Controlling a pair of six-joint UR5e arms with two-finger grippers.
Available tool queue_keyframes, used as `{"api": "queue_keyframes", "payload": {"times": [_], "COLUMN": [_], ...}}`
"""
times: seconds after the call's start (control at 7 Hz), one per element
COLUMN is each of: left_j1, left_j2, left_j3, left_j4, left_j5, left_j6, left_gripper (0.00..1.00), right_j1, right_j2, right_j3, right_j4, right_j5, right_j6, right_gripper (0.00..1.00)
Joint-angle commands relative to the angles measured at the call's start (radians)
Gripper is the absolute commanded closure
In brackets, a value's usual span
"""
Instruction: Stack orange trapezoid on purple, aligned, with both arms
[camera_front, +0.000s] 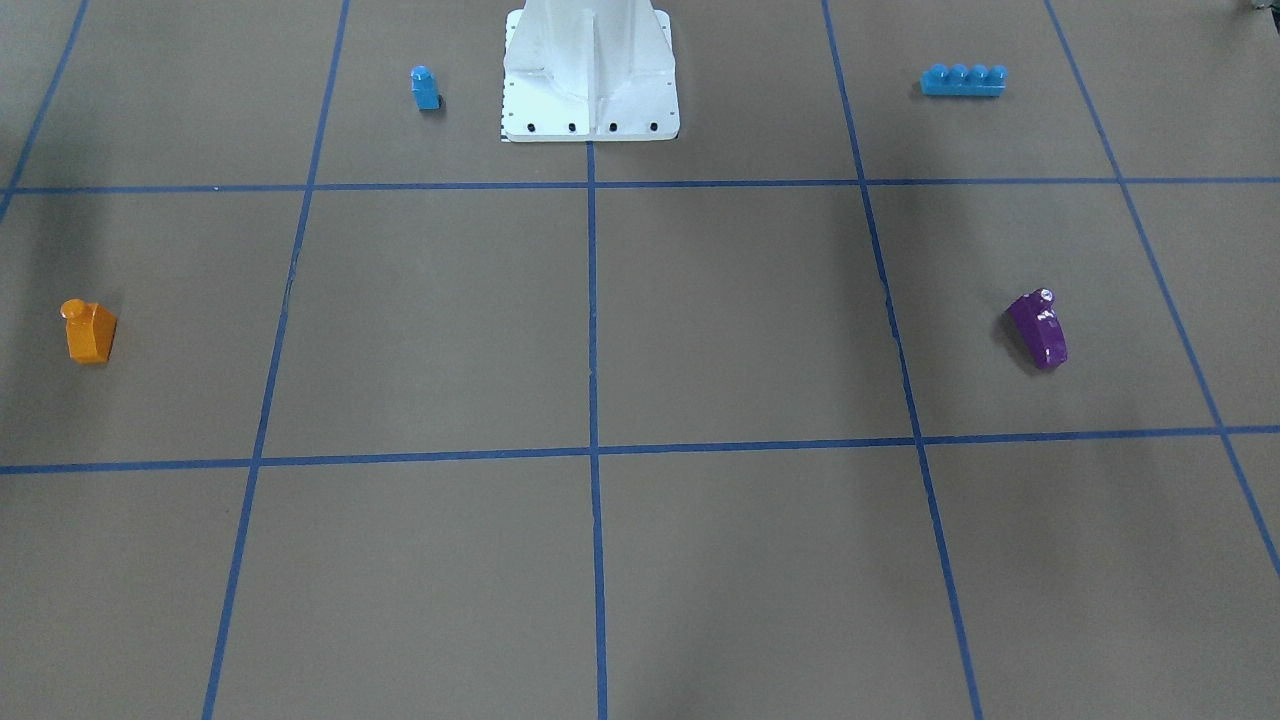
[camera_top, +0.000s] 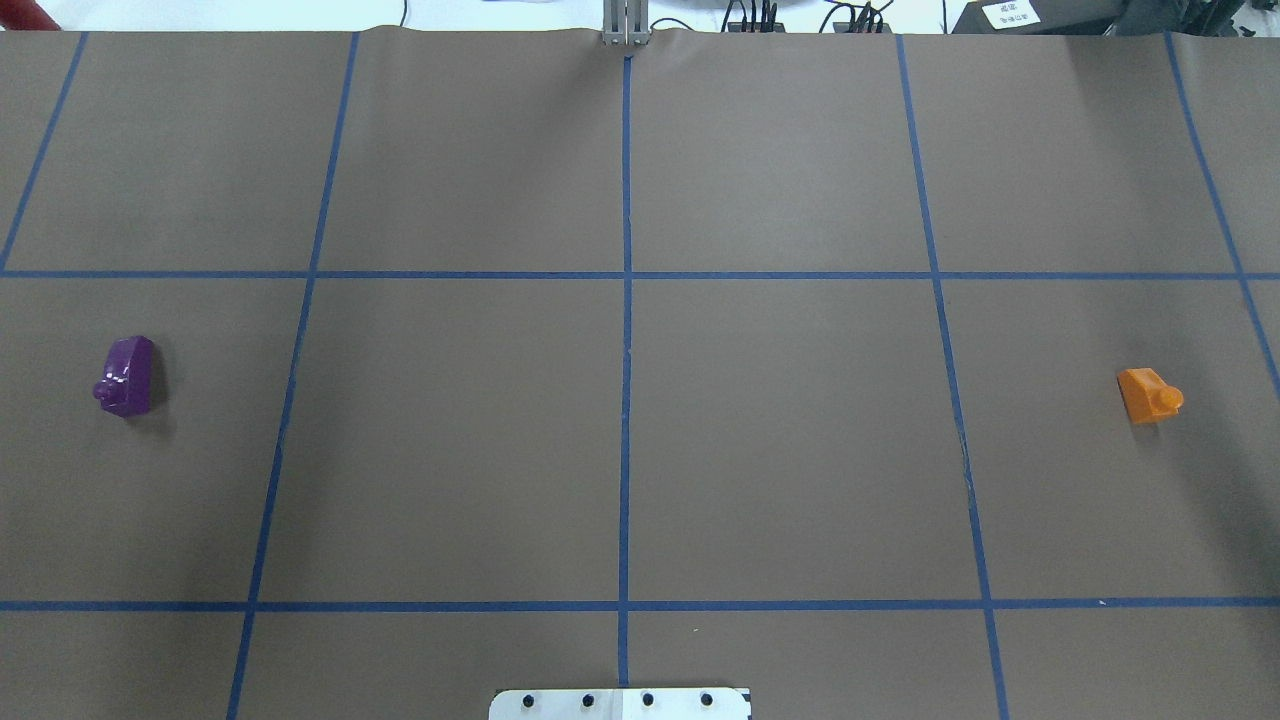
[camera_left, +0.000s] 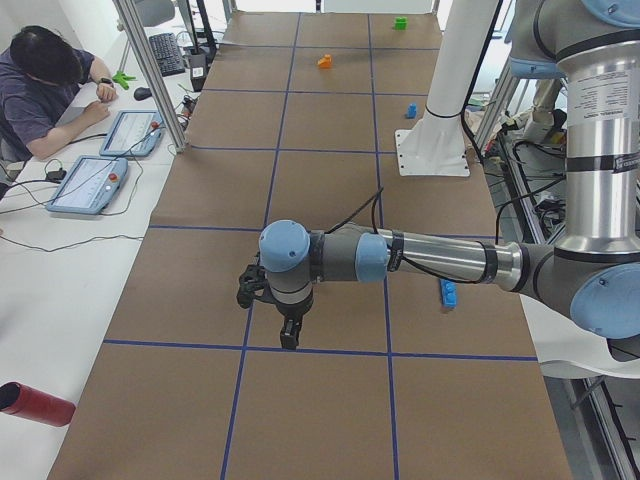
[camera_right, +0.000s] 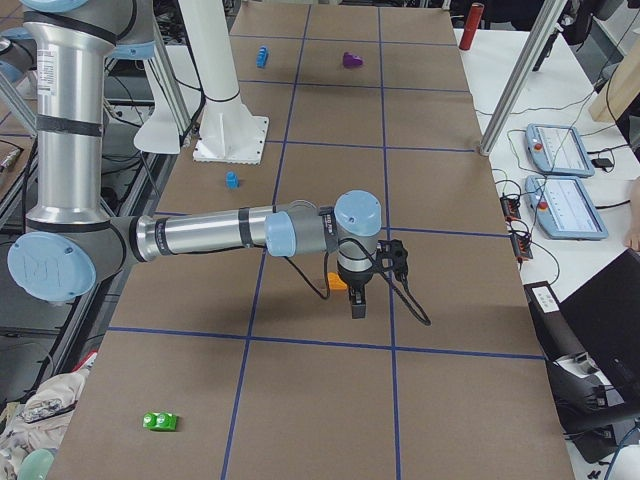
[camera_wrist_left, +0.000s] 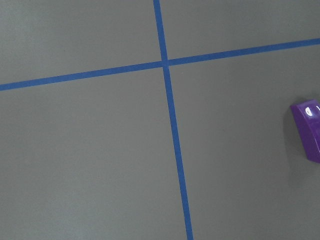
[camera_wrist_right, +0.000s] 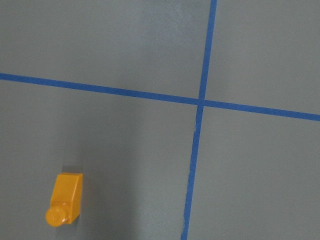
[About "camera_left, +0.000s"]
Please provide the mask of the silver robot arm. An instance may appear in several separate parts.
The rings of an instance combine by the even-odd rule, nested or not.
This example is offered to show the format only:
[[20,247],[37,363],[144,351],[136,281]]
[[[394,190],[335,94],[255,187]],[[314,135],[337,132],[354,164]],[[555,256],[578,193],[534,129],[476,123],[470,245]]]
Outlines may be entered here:
[[639,5],[520,1],[509,37],[517,77],[567,80],[564,236],[554,245],[494,245],[349,222],[324,232],[276,221],[260,235],[237,300],[276,306],[284,348],[298,345],[314,283],[377,282],[397,270],[494,283],[605,338],[638,334]]
[[507,40],[511,43],[509,67],[519,79],[561,79],[556,54],[544,43],[539,20],[544,1],[517,1]]

